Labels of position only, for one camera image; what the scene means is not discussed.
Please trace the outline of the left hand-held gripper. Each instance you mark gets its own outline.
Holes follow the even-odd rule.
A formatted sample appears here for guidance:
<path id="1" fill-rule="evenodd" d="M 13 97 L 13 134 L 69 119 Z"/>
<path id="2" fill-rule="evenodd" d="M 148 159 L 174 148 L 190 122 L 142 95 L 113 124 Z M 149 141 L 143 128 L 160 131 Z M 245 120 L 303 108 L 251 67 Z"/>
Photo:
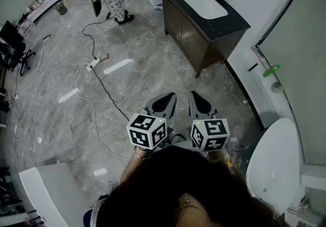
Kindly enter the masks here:
<path id="1" fill-rule="evenodd" d="M 176 107 L 174 92 L 161 94 L 147 102 L 139 113 L 134 113 L 126 130 L 134 146 L 154 150 L 168 138 L 168 127 L 171 124 Z"/>

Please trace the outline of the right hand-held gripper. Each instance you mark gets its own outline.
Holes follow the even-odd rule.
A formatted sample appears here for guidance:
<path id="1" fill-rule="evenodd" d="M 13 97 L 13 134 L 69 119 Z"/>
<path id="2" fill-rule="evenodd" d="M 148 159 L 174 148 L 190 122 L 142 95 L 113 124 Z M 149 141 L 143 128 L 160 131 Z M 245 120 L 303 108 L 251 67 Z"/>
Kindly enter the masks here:
<path id="1" fill-rule="evenodd" d="M 230 138 L 228 121 L 210 98 L 197 91 L 189 94 L 190 137 L 201 152 L 220 151 Z"/>

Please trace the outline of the person's left forearm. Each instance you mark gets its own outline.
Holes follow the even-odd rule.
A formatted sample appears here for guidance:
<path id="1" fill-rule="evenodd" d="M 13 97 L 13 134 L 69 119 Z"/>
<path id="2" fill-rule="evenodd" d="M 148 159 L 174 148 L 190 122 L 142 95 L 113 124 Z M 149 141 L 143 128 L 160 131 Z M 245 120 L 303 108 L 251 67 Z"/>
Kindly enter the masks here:
<path id="1" fill-rule="evenodd" d="M 151 152 L 145 148 L 134 146 L 133 154 L 125 167 L 121 178 L 120 184 L 127 180 L 127 178 L 144 162 L 146 162 L 151 156 Z"/>

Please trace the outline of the person's right forearm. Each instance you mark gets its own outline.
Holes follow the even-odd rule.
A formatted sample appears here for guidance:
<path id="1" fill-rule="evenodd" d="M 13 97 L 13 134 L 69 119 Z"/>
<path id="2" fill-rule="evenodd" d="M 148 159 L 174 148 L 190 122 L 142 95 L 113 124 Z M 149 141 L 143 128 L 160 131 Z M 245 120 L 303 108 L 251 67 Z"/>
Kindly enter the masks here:
<path id="1" fill-rule="evenodd" d="M 209 162 L 226 162 L 225 153 L 222 150 L 208 152 L 207 160 Z"/>

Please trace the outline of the person's grey trousers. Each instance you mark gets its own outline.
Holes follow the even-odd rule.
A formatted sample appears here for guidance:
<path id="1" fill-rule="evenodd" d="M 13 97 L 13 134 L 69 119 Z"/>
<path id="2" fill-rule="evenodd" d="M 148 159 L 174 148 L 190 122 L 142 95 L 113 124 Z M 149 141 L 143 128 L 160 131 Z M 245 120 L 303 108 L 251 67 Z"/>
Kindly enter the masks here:
<path id="1" fill-rule="evenodd" d="M 207 158 L 207 154 L 205 152 L 201 152 L 196 144 L 190 137 L 185 137 L 182 134 L 170 134 L 168 137 L 167 143 L 170 146 L 177 146 L 180 148 L 184 148 L 190 151 L 194 151 L 199 153 L 201 156 Z"/>

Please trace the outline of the person's black top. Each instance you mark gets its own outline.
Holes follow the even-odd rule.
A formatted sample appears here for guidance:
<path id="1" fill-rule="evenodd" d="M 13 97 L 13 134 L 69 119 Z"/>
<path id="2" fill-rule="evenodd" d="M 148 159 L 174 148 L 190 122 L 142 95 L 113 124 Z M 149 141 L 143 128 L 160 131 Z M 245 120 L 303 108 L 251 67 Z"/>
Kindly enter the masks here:
<path id="1" fill-rule="evenodd" d="M 204 156 L 178 146 L 170 146 L 153 153 L 146 166 L 154 173 L 178 178 L 198 177 L 210 170 L 209 162 Z"/>

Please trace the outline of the white toilet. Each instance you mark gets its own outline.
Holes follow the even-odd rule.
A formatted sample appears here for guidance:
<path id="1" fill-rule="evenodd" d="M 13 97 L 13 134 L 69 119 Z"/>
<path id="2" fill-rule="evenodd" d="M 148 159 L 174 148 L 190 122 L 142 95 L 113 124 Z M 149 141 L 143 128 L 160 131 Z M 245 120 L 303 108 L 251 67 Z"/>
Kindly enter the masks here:
<path id="1" fill-rule="evenodd" d="M 249 192 L 278 214 L 288 209 L 300 185 L 299 143 L 295 123 L 281 118 L 263 133 L 249 161 Z"/>

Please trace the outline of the dark wooden vanity cabinet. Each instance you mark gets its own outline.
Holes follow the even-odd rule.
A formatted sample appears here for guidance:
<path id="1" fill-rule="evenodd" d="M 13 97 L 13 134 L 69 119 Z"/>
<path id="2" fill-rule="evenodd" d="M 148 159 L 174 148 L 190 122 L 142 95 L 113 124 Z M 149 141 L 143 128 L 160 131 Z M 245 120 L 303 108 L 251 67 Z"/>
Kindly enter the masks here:
<path id="1" fill-rule="evenodd" d="M 235 32 L 210 41 L 168 0 L 162 0 L 165 34 L 177 43 L 198 78 L 201 71 L 215 63 L 222 64 L 231 55 L 244 32 Z"/>

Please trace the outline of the glass shower screen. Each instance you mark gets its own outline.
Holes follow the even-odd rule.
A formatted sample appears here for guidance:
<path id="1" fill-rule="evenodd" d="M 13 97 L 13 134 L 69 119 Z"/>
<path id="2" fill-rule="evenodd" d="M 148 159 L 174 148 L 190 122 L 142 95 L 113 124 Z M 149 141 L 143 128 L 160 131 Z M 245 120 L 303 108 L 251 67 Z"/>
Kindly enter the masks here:
<path id="1" fill-rule="evenodd" d="M 280 65 L 305 162 L 326 165 L 326 0 L 292 0 L 259 48 Z"/>

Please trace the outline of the white sink basin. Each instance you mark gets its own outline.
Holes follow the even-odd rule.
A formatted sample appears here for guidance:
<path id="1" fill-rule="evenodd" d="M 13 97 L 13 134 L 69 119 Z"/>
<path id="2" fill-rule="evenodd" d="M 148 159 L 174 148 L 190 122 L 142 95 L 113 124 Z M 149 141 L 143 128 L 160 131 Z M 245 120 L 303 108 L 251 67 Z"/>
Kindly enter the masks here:
<path id="1" fill-rule="evenodd" d="M 228 15 L 216 0 L 184 0 L 202 18 L 213 20 Z"/>

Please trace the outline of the black office chair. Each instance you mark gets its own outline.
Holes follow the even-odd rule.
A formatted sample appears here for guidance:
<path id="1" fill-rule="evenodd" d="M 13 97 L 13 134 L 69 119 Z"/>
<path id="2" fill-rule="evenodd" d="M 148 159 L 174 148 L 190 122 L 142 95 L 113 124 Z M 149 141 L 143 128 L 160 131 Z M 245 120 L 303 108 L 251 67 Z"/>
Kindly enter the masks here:
<path id="1" fill-rule="evenodd" d="M 11 52 L 11 46 L 6 43 L 0 43 L 0 67 L 3 67 L 8 70 L 12 70 L 17 67 L 18 64 L 21 64 L 19 71 L 20 76 L 23 76 L 23 67 L 26 67 L 28 70 L 31 68 L 27 64 L 27 60 L 36 55 L 34 51 L 30 49 L 25 51 L 26 44 L 20 43 L 17 47 Z"/>

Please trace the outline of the dark cluttered shelf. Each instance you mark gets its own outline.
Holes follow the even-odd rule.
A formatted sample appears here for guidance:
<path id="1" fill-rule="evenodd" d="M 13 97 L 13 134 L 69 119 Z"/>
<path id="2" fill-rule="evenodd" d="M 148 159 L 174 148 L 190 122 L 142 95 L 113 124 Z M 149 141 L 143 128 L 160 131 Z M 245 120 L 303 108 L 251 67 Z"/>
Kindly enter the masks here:
<path id="1" fill-rule="evenodd" d="M 26 210 L 18 197 L 8 167 L 0 167 L 0 226 L 24 226 Z"/>

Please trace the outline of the black computer monitor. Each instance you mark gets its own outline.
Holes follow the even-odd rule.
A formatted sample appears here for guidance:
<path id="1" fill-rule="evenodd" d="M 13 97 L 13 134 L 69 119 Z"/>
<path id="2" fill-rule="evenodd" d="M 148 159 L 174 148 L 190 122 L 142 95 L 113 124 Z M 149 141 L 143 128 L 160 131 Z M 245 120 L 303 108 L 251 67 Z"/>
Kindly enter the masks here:
<path id="1" fill-rule="evenodd" d="M 0 30 L 0 38 L 12 48 L 16 48 L 17 44 L 19 43 L 19 33 L 9 21 L 6 21 Z"/>

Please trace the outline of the white long-handled mop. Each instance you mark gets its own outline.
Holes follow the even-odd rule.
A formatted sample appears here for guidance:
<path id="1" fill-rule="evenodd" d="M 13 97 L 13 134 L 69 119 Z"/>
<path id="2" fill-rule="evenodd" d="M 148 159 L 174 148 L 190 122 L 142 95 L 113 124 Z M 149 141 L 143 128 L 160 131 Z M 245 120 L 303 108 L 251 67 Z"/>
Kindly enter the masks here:
<path id="1" fill-rule="evenodd" d="M 42 47 L 42 51 L 41 51 L 41 55 L 40 55 L 40 60 L 39 60 L 39 63 L 38 63 L 38 69 L 37 71 L 40 70 L 40 66 L 41 66 L 41 62 L 42 62 L 42 57 L 43 57 L 43 53 L 44 53 L 44 49 L 45 49 L 45 45 L 46 45 L 46 42 L 47 40 L 51 37 L 51 34 L 48 34 L 47 36 L 45 36 L 43 38 L 43 47 Z"/>

